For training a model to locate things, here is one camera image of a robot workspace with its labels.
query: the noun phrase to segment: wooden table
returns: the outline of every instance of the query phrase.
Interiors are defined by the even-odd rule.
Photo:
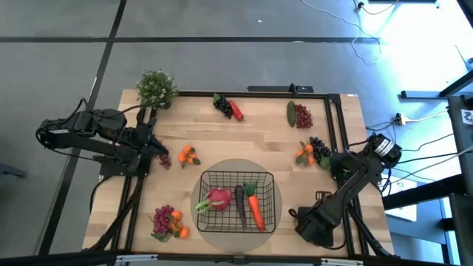
[[[299,141],[308,141],[309,136],[321,138],[330,146],[324,101],[297,99],[296,104],[305,105],[313,116],[310,129],[291,128],[287,124],[286,105],[282,98],[233,98],[245,115],[245,122],[224,117],[207,97],[178,97],[170,109],[159,111],[154,132],[159,141],[169,150],[172,167],[167,171],[152,163],[150,173],[144,181],[139,213],[135,228],[132,251],[141,253],[193,253],[222,254],[200,236],[190,215],[190,197],[196,181],[207,168],[221,160],[244,158],[260,164],[274,175],[282,195],[282,217],[273,236],[248,255],[262,256],[346,256],[347,249],[327,250],[304,241],[295,231],[289,208],[314,203],[315,191],[336,191],[330,173],[319,166],[301,167],[295,164],[295,153],[300,149]],[[356,95],[341,95],[344,120],[350,143],[366,139],[361,107]],[[123,91],[119,109],[137,104],[137,93],[133,89]],[[136,124],[138,109],[126,113],[128,126]],[[332,106],[338,149],[341,136],[335,106]],[[192,145],[202,161],[200,166],[181,169],[177,154],[184,145]],[[113,177],[97,190],[94,206],[84,239],[84,248],[95,244],[117,215],[124,177]],[[359,194],[365,223],[375,238],[393,252],[386,216],[377,188],[368,185]],[[190,228],[189,239],[171,239],[161,243],[150,236],[152,223],[148,216],[155,208],[169,204],[184,213],[183,224]],[[128,220],[122,227],[119,248],[124,247]],[[358,232],[351,222],[356,253],[360,253]],[[334,230],[335,244],[343,242],[342,226]]]

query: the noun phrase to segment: eggplant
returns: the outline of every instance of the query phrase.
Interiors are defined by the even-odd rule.
[[[243,187],[241,185],[237,185],[235,187],[235,202],[236,209],[239,213],[239,218],[242,220],[243,227],[246,227],[246,214],[245,214],[245,204],[243,203]]]

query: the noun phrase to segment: wire basket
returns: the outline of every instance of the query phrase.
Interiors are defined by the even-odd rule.
[[[235,202],[235,187],[257,183],[254,196],[258,198],[259,210],[265,223],[260,231],[254,221],[248,197],[243,196],[246,226],[243,227]],[[274,200],[274,177],[267,172],[205,171],[200,176],[199,202],[212,188],[228,188],[231,191],[230,205],[224,211],[211,209],[197,215],[197,229],[201,232],[220,233],[273,233],[276,229],[276,205]]]

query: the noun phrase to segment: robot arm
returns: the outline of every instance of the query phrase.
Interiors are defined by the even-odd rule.
[[[168,154],[168,150],[153,135],[156,119],[126,127],[122,112],[114,109],[76,112],[65,119],[45,120],[36,131],[38,141],[48,149],[71,147],[93,151],[100,163],[116,163],[129,172],[137,170],[143,155]],[[103,142],[93,137],[102,137]]]
[[[401,147],[382,134],[373,135],[365,143],[366,146],[359,153],[345,151],[331,157],[333,176],[344,181],[336,193],[317,201],[312,207],[299,207],[296,232],[307,242],[321,246],[333,245],[332,230],[340,223],[350,201],[368,183],[381,181],[381,172],[394,167],[401,158]],[[361,219],[358,218],[356,222],[358,226],[363,226]]]

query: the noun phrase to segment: concrete floor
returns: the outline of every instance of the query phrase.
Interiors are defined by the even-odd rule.
[[[132,88],[145,68],[163,68],[181,90],[243,91],[249,85],[298,83],[320,93],[356,93],[366,125],[373,125],[390,120],[396,112],[410,118],[439,112],[446,101],[399,100],[398,94],[404,89],[442,90],[467,72],[456,45],[468,41],[472,31],[455,0],[439,1],[440,8],[398,4],[379,16],[355,12],[350,0],[308,1],[381,36],[388,42],[382,46],[381,60],[367,66],[355,57],[350,43],[114,44],[95,106],[115,108],[121,90]],[[118,5],[118,0],[0,0],[0,37],[108,36]],[[374,11],[384,7],[367,4]],[[354,27],[289,0],[128,0],[118,29],[119,37],[356,34]],[[378,55],[374,44],[356,45],[365,56]],[[101,43],[0,43],[0,162],[29,171],[24,179],[3,176],[0,180],[0,257],[35,253],[66,158],[43,150],[34,131],[43,119],[66,117],[80,97],[88,97],[104,47]],[[448,116],[441,115],[398,127],[396,137],[403,148],[415,149],[451,131]],[[392,134],[392,129],[385,133]],[[404,159],[454,150],[449,138],[405,154]],[[433,160],[399,168],[411,171],[430,163]],[[460,171],[457,161],[451,166],[457,171],[442,165],[419,175],[437,180]],[[89,194],[97,177],[97,164],[79,161],[52,253],[81,249]],[[426,253],[435,250],[431,244],[396,235],[393,241],[396,253],[403,257],[442,259],[441,253]]]

